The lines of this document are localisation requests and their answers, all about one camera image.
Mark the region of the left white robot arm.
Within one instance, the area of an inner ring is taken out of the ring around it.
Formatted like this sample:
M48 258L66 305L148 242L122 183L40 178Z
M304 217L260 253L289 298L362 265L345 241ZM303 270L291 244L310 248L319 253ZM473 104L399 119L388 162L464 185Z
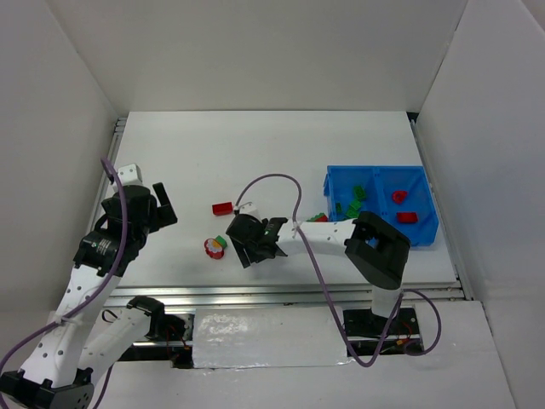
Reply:
M162 183L126 185L101 203L104 215L82 238L54 318L34 338L38 344L15 371L3 371L1 398L25 408L87 408L95 385L141 338L164 341L174 316L151 297L132 298L117 319L89 340L104 304L149 234L177 217Z

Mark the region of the red flower lego piece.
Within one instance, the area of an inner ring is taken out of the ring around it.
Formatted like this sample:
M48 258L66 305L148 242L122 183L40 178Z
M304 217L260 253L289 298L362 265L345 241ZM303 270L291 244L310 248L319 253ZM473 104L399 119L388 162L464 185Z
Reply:
M225 251L222 245L216 239L206 239L204 241L205 253L212 259L218 260L223 258Z

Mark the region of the red arch lego piece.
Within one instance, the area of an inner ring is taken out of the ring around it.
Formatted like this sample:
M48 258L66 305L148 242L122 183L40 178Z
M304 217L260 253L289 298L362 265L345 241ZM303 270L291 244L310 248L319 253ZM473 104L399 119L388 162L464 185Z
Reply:
M392 201L395 204L401 205L405 201L407 195L408 195L408 192L405 190L394 191L392 193Z

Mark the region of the green lego bricks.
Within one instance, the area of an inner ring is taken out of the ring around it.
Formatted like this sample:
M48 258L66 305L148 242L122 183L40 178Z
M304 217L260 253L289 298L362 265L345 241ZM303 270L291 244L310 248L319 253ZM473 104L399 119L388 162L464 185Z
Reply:
M353 187L353 196L360 202L367 200L367 192L361 185L356 185Z

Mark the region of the red rectangular lego brick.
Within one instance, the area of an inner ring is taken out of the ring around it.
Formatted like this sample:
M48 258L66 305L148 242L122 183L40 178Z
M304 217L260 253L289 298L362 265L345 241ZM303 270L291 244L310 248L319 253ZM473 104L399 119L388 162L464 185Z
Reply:
M234 205L231 201L213 204L211 208L214 216L227 216L234 212Z

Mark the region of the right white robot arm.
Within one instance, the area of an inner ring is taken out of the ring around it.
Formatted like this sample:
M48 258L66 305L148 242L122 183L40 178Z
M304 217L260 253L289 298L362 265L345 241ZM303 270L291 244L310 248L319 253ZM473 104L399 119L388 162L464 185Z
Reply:
M294 222L285 217L259 220L240 213L227 228L244 268L307 253L348 259L372 286L371 313L397 315L410 240L377 214L363 211L342 222Z

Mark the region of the green small lego brick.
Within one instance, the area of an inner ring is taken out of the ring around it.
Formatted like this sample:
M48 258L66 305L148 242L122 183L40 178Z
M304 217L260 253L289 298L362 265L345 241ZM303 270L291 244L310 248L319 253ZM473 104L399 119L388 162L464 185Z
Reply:
M222 236L216 236L215 241L221 246L222 249L227 247L227 241Z

